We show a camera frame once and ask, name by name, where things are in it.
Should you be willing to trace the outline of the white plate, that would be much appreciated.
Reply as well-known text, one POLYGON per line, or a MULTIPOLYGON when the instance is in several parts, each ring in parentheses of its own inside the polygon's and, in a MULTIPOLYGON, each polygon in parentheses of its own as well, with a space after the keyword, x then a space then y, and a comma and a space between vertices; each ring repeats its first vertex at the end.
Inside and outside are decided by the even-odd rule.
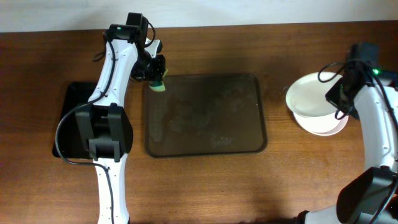
POLYGON ((327 102, 325 95, 341 77, 334 72, 321 72, 322 80, 332 78, 325 83, 318 80, 318 72, 299 78, 287 90, 287 107, 304 117, 320 117, 334 113, 336 108, 327 102))
POLYGON ((341 120, 337 120, 333 113, 319 117, 304 117, 293 113, 293 116, 301 128, 317 136, 332 136, 337 134, 346 126, 349 120, 347 116, 341 120))

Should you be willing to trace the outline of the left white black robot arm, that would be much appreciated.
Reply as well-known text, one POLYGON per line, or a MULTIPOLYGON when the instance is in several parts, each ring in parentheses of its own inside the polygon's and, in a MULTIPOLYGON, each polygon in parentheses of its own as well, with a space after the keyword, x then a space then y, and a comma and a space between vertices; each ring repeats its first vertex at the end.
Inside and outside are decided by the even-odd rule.
POLYGON ((161 55, 162 43, 148 39, 151 24, 111 25, 104 33, 105 61, 94 92, 75 118, 92 165, 99 193, 99 223, 129 223, 125 168, 132 148, 133 129, 124 109, 130 80, 149 82, 154 91, 165 91, 168 70, 161 55))

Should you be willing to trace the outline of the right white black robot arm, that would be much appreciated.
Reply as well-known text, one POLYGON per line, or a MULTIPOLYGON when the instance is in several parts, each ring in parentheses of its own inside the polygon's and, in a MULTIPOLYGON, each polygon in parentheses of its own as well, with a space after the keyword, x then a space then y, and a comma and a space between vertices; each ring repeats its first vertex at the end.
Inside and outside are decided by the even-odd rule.
POLYGON ((361 123, 365 171, 343 188, 336 205, 303 211, 296 223, 397 223, 397 90, 377 69, 345 72, 325 95, 361 123))

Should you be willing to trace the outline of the yellow green sponge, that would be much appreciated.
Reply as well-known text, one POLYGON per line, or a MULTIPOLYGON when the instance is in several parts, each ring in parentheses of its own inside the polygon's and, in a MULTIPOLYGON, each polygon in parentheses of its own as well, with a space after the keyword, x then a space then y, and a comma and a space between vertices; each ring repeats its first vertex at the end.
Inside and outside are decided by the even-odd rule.
POLYGON ((161 76, 160 80, 151 81, 149 84, 149 88, 155 92, 165 91, 165 85, 164 85, 163 79, 167 76, 168 72, 169 71, 167 69, 165 69, 165 72, 161 76))

